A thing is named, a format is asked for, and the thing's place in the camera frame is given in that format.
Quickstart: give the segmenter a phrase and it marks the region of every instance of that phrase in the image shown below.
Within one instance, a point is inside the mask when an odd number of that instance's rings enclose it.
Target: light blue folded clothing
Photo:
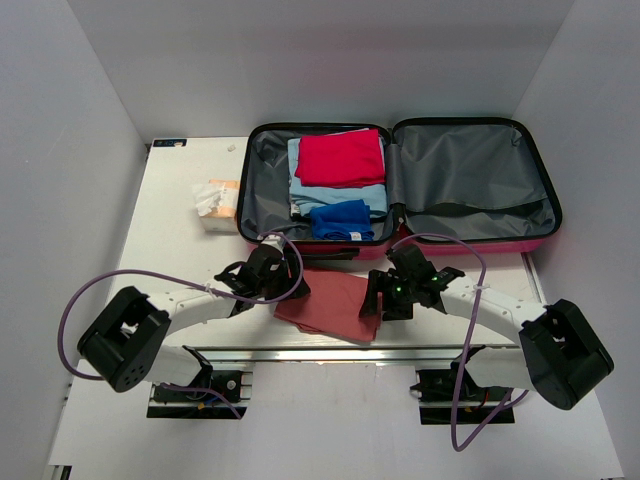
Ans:
[[[296,177],[300,139],[293,138],[287,142],[289,156],[289,201],[291,215],[308,217],[309,212],[317,207],[363,200],[371,210],[371,218],[384,217],[387,214],[387,190],[383,184],[362,188],[328,188],[305,187]]]

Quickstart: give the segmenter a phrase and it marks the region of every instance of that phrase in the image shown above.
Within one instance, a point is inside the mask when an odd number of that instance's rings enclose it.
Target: red folded shirt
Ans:
[[[378,131],[303,137],[296,177],[305,187],[360,188],[384,183]]]
[[[371,342],[380,327],[380,313],[360,318],[367,279],[347,273],[305,269],[311,293],[278,303],[274,317],[306,333],[328,333],[357,342]]]

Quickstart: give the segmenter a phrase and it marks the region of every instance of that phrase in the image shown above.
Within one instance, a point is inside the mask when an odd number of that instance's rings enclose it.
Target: blue folded cloth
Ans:
[[[327,205],[311,210],[311,232],[316,240],[373,240],[369,206],[362,200]]]
[[[334,203],[362,199],[370,207],[371,217],[380,218],[387,215],[387,191],[384,185],[371,185],[362,188],[328,188],[304,187],[295,172],[298,168],[300,139],[287,142],[289,154],[289,201],[291,214],[308,217],[309,212],[317,207]]]

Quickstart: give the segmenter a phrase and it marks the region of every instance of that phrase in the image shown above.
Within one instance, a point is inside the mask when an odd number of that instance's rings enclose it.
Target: suitcase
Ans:
[[[314,240],[311,222],[291,216],[287,141],[377,129],[384,149],[388,213],[372,220],[374,240]],[[536,145],[504,118],[415,118],[392,129],[370,124],[274,123],[248,139],[238,199],[242,237],[257,244],[277,230],[307,259],[373,259],[414,233],[439,233],[481,253],[529,252],[553,235],[562,210]],[[419,239],[426,255],[466,254],[457,244]]]

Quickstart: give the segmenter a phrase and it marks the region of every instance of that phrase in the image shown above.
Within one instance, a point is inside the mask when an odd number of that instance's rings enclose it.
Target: tissue box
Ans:
[[[236,232],[236,208],[240,182],[209,180],[193,185],[192,193],[200,222],[206,231]]]

